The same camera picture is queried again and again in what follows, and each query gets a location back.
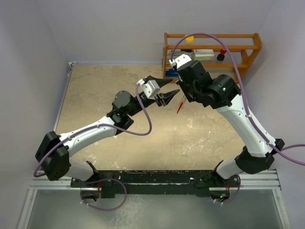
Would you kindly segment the silver red key holder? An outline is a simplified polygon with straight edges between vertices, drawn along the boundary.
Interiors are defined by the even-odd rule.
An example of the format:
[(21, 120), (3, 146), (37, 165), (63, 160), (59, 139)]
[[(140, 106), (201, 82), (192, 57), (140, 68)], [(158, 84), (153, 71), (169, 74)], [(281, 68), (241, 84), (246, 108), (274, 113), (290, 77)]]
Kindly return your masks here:
[(177, 114), (180, 112), (180, 110), (182, 109), (182, 107), (183, 107), (183, 105), (184, 105), (184, 103), (185, 103), (185, 101), (186, 101), (186, 96), (184, 95), (183, 97), (182, 97), (182, 99), (180, 100), (180, 102), (179, 102), (179, 106), (178, 106), (178, 109), (177, 109)]

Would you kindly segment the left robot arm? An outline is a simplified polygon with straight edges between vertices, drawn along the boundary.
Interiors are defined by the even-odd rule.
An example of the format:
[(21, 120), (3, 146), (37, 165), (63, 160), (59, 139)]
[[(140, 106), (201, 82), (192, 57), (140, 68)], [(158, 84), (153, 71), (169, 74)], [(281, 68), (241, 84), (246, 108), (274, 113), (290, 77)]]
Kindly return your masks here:
[[(152, 104), (166, 106), (179, 93), (178, 89), (167, 93), (160, 92), (160, 89), (170, 82), (171, 80), (147, 76), (137, 82), (135, 96), (125, 90), (119, 91), (114, 97), (111, 111), (96, 122), (59, 135), (55, 131), (48, 132), (35, 154), (38, 165), (33, 176), (46, 176), (50, 181), (69, 176), (81, 180), (87, 187), (95, 186), (98, 182), (98, 171), (93, 164), (74, 160), (72, 156), (100, 140), (121, 133), (149, 135), (153, 125), (146, 111), (147, 107)], [(131, 117), (139, 112), (144, 112), (148, 121), (149, 129), (145, 133), (129, 130), (134, 123)]]

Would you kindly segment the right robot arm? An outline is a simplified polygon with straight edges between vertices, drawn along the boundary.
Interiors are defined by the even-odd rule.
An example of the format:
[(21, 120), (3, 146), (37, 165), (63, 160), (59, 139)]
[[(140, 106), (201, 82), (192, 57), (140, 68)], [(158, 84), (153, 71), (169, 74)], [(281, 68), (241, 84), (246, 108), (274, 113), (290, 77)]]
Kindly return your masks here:
[(199, 61), (177, 60), (179, 74), (177, 84), (189, 102), (210, 106), (220, 113), (241, 137), (245, 146), (236, 157), (220, 162), (212, 174), (212, 182), (224, 186), (229, 178), (242, 172), (256, 174), (269, 169), (274, 163), (276, 151), (285, 145), (280, 138), (270, 134), (263, 139), (259, 131), (266, 133), (254, 114), (243, 104), (241, 90), (228, 75), (212, 79)]

